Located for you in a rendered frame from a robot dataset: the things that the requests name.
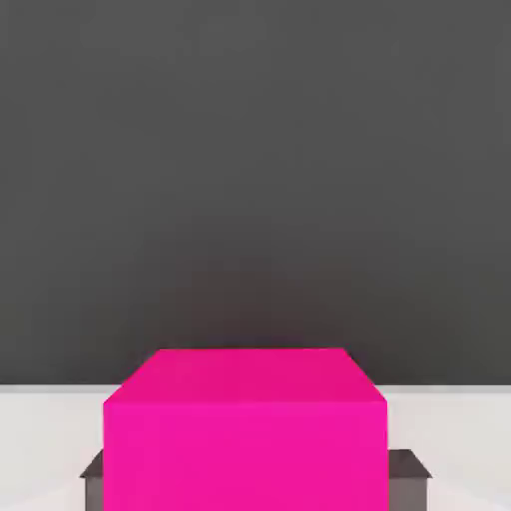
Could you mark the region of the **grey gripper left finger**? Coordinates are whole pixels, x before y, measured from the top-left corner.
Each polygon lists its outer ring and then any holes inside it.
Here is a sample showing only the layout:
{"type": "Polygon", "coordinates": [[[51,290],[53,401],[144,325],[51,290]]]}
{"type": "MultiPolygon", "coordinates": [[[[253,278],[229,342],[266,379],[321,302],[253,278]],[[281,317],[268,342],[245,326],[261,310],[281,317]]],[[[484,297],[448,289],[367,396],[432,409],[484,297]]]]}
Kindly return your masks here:
{"type": "Polygon", "coordinates": [[[49,497],[47,511],[104,511],[103,450],[81,475],[49,497]]]}

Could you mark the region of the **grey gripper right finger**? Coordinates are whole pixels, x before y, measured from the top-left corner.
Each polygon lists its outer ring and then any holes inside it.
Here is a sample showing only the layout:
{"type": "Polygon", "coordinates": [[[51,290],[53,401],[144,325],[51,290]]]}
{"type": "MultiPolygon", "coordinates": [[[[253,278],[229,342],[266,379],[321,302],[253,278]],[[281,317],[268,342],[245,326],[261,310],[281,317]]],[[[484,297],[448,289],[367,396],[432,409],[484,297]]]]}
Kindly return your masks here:
{"type": "Polygon", "coordinates": [[[469,511],[469,497],[434,477],[412,450],[390,449],[389,511],[469,511]]]}

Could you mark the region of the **small pink cube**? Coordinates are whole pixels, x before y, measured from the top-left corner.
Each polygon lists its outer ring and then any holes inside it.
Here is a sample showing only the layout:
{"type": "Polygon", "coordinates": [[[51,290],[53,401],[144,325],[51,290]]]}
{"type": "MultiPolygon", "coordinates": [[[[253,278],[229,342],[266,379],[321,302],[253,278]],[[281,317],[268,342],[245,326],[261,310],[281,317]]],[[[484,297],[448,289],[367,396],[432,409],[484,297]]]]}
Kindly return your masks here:
{"type": "Polygon", "coordinates": [[[387,403],[340,348],[162,349],[103,407],[104,511],[388,511],[387,403]]]}

